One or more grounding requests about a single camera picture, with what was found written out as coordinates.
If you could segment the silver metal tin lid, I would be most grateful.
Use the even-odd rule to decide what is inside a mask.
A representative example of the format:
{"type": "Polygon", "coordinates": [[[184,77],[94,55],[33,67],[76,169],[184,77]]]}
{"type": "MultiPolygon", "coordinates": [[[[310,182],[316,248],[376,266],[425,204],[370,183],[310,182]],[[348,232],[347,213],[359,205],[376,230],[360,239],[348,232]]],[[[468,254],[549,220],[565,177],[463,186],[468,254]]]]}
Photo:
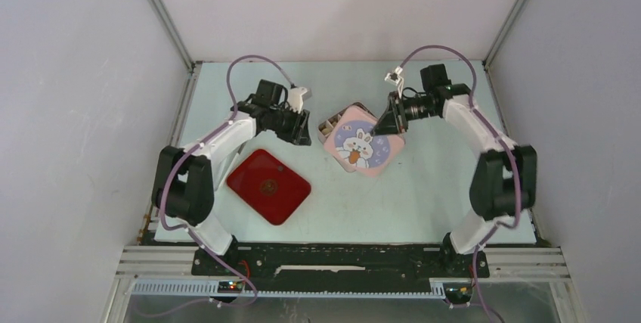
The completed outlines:
{"type": "Polygon", "coordinates": [[[375,177],[393,161],[405,146],[400,135],[372,136],[377,118],[360,102],[341,110],[342,128],[339,146],[323,145],[346,172],[375,177]]]}

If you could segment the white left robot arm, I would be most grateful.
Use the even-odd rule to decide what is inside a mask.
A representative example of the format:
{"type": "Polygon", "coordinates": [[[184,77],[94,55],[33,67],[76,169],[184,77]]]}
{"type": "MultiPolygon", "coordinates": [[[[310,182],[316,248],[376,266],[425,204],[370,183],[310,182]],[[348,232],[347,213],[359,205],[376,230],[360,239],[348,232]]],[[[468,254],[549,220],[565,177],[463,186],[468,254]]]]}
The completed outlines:
{"type": "Polygon", "coordinates": [[[306,87],[290,87],[261,80],[254,93],[233,104],[228,120],[209,134],[184,147],[164,147],[159,153],[151,200],[166,231],[184,229],[211,254],[209,264],[221,275],[239,265],[230,249],[234,236],[214,212],[215,172],[219,164],[261,132],[271,131],[280,140],[309,146],[310,113],[304,102],[306,87]]]}

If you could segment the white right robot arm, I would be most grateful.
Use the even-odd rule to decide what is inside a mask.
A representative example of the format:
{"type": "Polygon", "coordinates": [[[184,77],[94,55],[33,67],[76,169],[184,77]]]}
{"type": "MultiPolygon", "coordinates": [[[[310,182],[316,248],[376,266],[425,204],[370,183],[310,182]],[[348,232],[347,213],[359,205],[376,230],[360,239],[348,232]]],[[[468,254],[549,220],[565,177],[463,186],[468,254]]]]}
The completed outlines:
{"type": "Polygon", "coordinates": [[[533,207],[537,153],[499,131],[481,112],[472,89],[453,84],[443,64],[420,71],[423,91],[413,96],[404,95],[402,71],[396,67],[385,77],[396,90],[389,93],[373,134],[400,135],[411,121],[438,116],[466,139],[477,158],[469,187],[471,210],[447,235],[444,243],[450,249],[439,257],[442,271],[458,276],[469,268],[468,254],[481,250],[499,227],[516,228],[522,211],[533,207]]]}

